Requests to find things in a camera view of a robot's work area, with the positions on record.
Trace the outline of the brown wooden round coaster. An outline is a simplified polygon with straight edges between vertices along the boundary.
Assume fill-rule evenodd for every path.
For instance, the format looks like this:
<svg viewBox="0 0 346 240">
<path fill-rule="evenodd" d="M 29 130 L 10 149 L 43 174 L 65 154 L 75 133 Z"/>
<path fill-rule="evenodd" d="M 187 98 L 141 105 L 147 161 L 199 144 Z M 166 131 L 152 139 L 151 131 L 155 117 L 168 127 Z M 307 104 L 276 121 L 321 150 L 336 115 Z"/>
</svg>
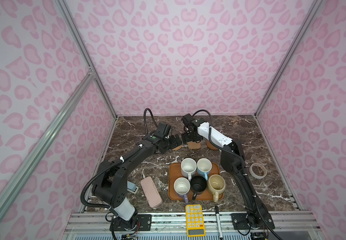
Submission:
<svg viewBox="0 0 346 240">
<path fill-rule="evenodd" d="M 209 149 L 211 150 L 218 150 L 217 147 L 215 147 L 214 145 L 211 144 L 211 142 L 209 140 L 206 141 L 206 145 Z"/>
</svg>

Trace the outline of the light blue mug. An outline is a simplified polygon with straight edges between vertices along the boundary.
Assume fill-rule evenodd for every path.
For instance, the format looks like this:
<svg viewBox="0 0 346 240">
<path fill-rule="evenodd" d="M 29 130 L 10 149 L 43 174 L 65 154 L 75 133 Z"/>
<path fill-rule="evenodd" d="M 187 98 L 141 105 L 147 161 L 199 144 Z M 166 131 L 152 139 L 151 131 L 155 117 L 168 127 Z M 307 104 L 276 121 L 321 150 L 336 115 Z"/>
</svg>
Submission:
<svg viewBox="0 0 346 240">
<path fill-rule="evenodd" d="M 202 158 L 197 161 L 197 173 L 208 180 L 209 173 L 212 170 L 212 162 L 209 159 Z"/>
</svg>

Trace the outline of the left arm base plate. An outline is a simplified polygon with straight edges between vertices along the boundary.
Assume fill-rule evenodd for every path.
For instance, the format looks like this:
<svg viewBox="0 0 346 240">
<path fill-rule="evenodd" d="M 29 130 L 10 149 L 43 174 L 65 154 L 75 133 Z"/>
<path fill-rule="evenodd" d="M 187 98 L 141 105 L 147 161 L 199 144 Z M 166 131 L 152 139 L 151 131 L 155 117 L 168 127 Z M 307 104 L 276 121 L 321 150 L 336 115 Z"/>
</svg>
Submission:
<svg viewBox="0 0 346 240">
<path fill-rule="evenodd" d="M 113 218 L 110 230 L 114 232 L 150 231 L 151 224 L 152 215 L 135 213 L 128 221 L 120 217 Z"/>
</svg>

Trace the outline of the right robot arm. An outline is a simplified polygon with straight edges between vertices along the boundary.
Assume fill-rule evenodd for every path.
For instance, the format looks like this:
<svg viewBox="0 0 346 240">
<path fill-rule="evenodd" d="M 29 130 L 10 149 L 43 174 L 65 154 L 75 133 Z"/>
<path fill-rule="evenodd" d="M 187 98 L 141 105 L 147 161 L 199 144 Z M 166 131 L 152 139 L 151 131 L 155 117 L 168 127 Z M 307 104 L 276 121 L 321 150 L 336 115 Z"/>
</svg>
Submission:
<svg viewBox="0 0 346 240">
<path fill-rule="evenodd" d="M 182 139 L 184 143 L 205 138 L 221 151 L 221 166 L 232 175 L 237 183 L 247 212 L 247 223 L 253 229 L 268 227 L 275 228 L 272 217 L 255 191 L 246 170 L 245 155 L 240 141 L 229 138 L 209 122 L 199 118 L 193 119 L 189 114 L 182 118 L 185 126 Z"/>
</svg>

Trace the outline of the white speckled mug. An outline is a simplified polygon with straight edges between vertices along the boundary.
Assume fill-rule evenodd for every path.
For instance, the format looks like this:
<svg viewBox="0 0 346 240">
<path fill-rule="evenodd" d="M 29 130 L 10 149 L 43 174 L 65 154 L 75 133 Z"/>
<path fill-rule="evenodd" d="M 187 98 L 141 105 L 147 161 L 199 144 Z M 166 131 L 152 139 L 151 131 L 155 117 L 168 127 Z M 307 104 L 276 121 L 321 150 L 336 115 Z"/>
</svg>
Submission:
<svg viewBox="0 0 346 240">
<path fill-rule="evenodd" d="M 181 162 L 181 173 L 189 181 L 192 180 L 192 177 L 197 171 L 197 162 L 192 158 L 186 158 Z"/>
</svg>

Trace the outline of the rattan woven round coaster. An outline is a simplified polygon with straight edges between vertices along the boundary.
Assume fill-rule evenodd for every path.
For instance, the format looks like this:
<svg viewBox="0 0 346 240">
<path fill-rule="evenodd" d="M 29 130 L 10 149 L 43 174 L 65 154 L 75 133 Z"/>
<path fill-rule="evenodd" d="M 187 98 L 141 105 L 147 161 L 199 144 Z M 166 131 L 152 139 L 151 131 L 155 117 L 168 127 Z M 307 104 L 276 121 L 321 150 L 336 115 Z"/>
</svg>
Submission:
<svg viewBox="0 0 346 240">
<path fill-rule="evenodd" d="M 183 145 L 177 146 L 177 147 L 175 147 L 175 148 L 173 149 L 173 151 L 178 151 L 178 150 L 180 150 L 182 147 L 183 147 Z"/>
</svg>

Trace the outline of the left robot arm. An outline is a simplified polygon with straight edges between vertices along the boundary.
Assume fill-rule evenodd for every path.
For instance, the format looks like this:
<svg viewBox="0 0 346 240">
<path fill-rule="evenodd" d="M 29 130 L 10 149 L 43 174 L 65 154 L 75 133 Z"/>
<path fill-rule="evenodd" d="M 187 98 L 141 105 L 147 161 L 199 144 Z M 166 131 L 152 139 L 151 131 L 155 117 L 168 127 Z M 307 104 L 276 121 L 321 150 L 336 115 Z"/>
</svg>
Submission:
<svg viewBox="0 0 346 240">
<path fill-rule="evenodd" d="M 89 181 L 92 195 L 101 204 L 86 203 L 90 208 L 106 208 L 124 221 L 131 222 L 137 215 L 135 207 L 127 199 L 128 176 L 145 159 L 165 153 L 182 145 L 179 135 L 156 137 L 147 135 L 124 156 L 113 162 L 103 162 L 98 173 Z"/>
</svg>

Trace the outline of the cork paw-shaped coaster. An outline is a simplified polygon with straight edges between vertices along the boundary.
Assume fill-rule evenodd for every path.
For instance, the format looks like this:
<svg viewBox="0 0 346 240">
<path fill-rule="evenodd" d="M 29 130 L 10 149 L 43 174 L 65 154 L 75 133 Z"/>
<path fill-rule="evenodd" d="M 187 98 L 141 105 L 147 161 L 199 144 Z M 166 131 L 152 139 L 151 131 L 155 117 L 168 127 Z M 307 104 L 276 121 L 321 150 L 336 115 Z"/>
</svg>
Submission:
<svg viewBox="0 0 346 240">
<path fill-rule="evenodd" d="M 187 142 L 188 148 L 191 150 L 198 150 L 201 148 L 201 142 Z"/>
</svg>

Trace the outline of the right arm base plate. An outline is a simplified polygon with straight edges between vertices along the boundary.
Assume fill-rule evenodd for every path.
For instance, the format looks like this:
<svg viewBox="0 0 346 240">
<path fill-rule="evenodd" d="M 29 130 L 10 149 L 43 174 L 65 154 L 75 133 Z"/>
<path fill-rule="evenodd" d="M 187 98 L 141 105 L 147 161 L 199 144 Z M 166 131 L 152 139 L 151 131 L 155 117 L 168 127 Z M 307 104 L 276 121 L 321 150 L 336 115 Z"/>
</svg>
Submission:
<svg viewBox="0 0 346 240">
<path fill-rule="evenodd" d="M 234 230 L 263 230 L 266 228 L 265 223 L 260 219 L 259 217 L 259 223 L 256 227 L 251 227 L 248 219 L 247 219 L 248 214 L 242 213 L 232 213 L 231 218 L 232 218 L 232 224 L 234 226 Z"/>
</svg>

